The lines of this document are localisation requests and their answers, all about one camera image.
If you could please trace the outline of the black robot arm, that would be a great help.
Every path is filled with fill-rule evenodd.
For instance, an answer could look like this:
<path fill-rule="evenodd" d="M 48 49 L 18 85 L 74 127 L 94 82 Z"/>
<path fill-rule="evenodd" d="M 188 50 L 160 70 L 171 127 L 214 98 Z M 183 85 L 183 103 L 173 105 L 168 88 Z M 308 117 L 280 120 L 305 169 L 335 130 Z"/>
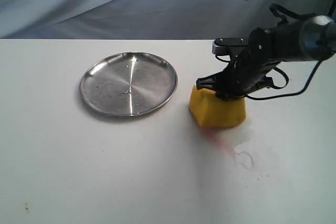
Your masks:
<path fill-rule="evenodd" d="M 256 28 L 246 40 L 217 38 L 212 53 L 217 59 L 229 56 L 230 60 L 222 71 L 197 79 L 196 88 L 212 90 L 223 100 L 249 97 L 263 88 L 277 89 L 267 76 L 272 70 L 289 80 L 277 67 L 281 62 L 315 61 L 314 75 L 323 61 L 335 55 L 335 21 L 320 15 L 269 29 Z"/>

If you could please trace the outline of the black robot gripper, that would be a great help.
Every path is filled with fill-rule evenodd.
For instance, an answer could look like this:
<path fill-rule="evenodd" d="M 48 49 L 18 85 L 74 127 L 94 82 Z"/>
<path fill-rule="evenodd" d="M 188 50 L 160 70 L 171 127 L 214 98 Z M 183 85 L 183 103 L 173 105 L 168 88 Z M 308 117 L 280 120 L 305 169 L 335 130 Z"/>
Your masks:
<path fill-rule="evenodd" d="M 215 96 L 221 100 L 244 98 L 262 88 L 271 88 L 273 81 L 266 74 L 280 63 L 272 52 L 271 34 L 256 28 L 248 37 L 247 47 L 223 70 L 196 80 L 197 89 L 221 89 Z"/>

